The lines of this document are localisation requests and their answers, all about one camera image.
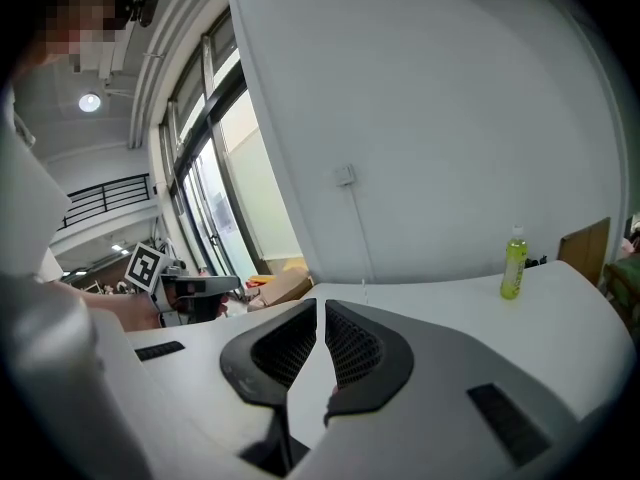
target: black device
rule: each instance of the black device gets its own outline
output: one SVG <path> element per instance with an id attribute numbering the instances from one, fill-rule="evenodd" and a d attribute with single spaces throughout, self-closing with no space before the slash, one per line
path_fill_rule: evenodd
<path id="1" fill-rule="evenodd" d="M 141 27 L 153 22 L 159 0 L 115 0 L 115 18 L 105 23 L 106 30 L 122 30 L 129 21 L 137 21 Z"/>

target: cardboard box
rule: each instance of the cardboard box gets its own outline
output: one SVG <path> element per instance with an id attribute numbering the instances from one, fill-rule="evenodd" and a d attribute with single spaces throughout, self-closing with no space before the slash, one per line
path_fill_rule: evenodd
<path id="1" fill-rule="evenodd" d="M 558 259 L 571 265 L 596 287 L 604 265 L 610 224 L 611 219 L 607 217 L 560 240 Z"/>
<path id="2" fill-rule="evenodd" d="M 273 281 L 260 286 L 258 296 L 249 302 L 249 311 L 256 311 L 288 302 L 298 300 L 312 288 L 309 272 L 303 268 L 285 270 Z"/>

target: railing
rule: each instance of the railing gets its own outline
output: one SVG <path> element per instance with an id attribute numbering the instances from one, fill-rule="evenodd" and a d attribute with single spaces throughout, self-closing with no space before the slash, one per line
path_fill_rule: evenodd
<path id="1" fill-rule="evenodd" d="M 116 208 L 149 200 L 148 177 L 149 174 L 138 174 L 68 194 L 72 205 L 58 231 Z"/>

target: electrical cable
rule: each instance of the electrical cable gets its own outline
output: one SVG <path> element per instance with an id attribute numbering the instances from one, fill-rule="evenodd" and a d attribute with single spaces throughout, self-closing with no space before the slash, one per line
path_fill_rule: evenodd
<path id="1" fill-rule="evenodd" d="M 362 294 L 364 295 L 364 305 L 369 305 L 369 294 L 367 293 L 367 283 L 362 279 Z"/>
<path id="2" fill-rule="evenodd" d="M 151 241 L 153 242 L 153 248 L 158 250 L 158 238 L 156 237 L 156 231 L 158 231 L 158 217 L 153 223 L 153 229 L 151 230 Z"/>
<path id="3" fill-rule="evenodd" d="M 364 226 L 362 225 L 362 217 L 360 216 L 360 210 L 358 210 L 358 204 L 356 203 L 356 196 L 353 193 L 353 186 L 347 185 L 347 189 L 349 190 L 349 194 L 351 195 L 351 202 L 353 203 L 353 209 L 355 210 L 356 220 L 358 221 L 358 226 L 360 226 L 360 234 L 362 237 L 362 245 L 364 249 L 364 259 L 365 259 L 365 270 L 367 271 L 367 277 L 369 277 L 370 282 L 375 282 L 376 275 L 373 270 L 373 262 L 371 261 L 371 253 L 369 252 L 369 245 L 367 244 L 367 238 L 364 234 Z"/>

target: plastic bottle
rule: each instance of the plastic bottle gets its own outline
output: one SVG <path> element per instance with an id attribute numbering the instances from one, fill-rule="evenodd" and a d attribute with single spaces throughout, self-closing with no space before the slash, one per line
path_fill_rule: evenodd
<path id="1" fill-rule="evenodd" d="M 522 226 L 513 226 L 513 237 L 507 244 L 507 266 L 500 285 L 500 295 L 505 299 L 515 299 L 520 293 L 524 262 L 527 259 L 527 243 L 522 238 Z"/>

